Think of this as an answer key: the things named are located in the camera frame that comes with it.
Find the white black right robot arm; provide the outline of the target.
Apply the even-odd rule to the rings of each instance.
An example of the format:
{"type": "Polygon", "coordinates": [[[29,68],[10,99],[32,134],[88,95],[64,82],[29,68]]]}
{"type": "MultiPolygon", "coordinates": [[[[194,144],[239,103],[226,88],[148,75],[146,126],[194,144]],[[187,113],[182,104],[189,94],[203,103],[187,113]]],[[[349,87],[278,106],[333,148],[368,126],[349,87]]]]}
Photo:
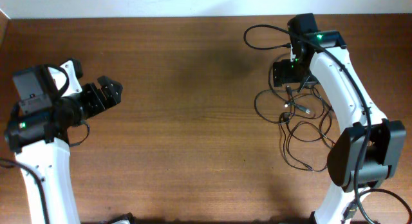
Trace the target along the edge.
{"type": "Polygon", "coordinates": [[[349,223],[357,211],[365,212],[363,199],[382,192],[382,183],[395,175],[406,129],[401,121],[388,120],[372,101],[338,31],[320,31],[312,13],[295,16],[287,26],[290,60],[274,63],[274,86],[320,84],[341,132],[326,163],[332,182],[309,222],[349,223]]]}

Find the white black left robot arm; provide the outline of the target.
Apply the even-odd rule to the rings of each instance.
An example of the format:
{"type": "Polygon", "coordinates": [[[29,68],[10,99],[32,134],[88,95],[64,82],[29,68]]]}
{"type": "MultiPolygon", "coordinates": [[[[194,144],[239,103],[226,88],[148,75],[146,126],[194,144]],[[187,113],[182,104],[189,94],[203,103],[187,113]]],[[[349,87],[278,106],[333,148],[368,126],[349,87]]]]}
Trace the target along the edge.
{"type": "Polygon", "coordinates": [[[101,76],[80,85],[81,63],[40,64],[14,73],[20,100],[5,130],[15,158],[4,167],[21,170],[32,223],[79,223],[71,185],[68,129],[87,124],[121,102],[121,83],[101,76]]]}

